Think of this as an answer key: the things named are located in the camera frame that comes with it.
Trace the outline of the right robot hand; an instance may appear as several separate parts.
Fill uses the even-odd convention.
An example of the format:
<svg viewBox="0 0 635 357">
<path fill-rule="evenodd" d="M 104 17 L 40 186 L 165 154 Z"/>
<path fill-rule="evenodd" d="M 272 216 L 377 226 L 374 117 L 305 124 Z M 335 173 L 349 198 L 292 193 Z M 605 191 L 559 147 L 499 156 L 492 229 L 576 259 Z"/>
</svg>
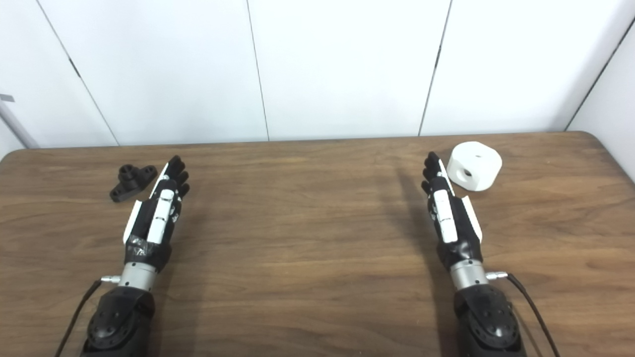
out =
<svg viewBox="0 0 635 357">
<path fill-rule="evenodd" d="M 421 187 L 427 196 L 427 209 L 438 236 L 436 246 L 445 269 L 462 261 L 483 262 L 481 232 L 469 197 L 457 197 L 446 168 L 435 152 L 424 161 Z"/>
</svg>

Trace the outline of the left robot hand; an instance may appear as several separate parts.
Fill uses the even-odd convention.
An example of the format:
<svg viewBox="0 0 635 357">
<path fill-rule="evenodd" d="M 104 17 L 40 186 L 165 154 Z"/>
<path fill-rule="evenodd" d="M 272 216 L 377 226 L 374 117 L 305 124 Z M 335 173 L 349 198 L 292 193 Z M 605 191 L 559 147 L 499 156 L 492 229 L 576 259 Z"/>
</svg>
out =
<svg viewBox="0 0 635 357">
<path fill-rule="evenodd" d="M 189 173 L 179 155 L 164 166 L 148 199 L 134 202 L 124 232 L 125 264 L 163 271 L 172 255 L 172 235 L 188 194 Z"/>
</svg>

